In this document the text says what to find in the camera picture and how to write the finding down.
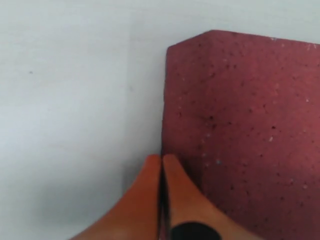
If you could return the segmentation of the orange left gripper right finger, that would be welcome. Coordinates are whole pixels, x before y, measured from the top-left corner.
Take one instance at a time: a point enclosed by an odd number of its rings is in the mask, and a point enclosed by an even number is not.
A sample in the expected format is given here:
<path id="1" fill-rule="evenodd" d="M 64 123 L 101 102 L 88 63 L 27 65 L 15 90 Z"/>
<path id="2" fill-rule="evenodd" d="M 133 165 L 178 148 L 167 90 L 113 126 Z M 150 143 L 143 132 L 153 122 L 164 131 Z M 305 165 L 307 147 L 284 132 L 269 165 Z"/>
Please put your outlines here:
<path id="1" fill-rule="evenodd" d="M 189 178 L 178 158 L 163 156 L 170 240 L 261 240 L 215 207 Z"/>

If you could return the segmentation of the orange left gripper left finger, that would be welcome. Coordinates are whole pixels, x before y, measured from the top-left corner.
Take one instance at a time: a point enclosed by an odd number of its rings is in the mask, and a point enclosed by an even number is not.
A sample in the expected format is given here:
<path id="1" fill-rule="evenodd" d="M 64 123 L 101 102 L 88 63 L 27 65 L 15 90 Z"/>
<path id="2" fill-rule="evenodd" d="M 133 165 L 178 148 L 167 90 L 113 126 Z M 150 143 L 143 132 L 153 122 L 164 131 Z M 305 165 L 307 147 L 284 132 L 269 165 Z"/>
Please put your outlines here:
<path id="1" fill-rule="evenodd" d="M 157 240 L 160 224 L 162 160 L 147 156 L 141 171 L 122 198 L 73 240 Z"/>

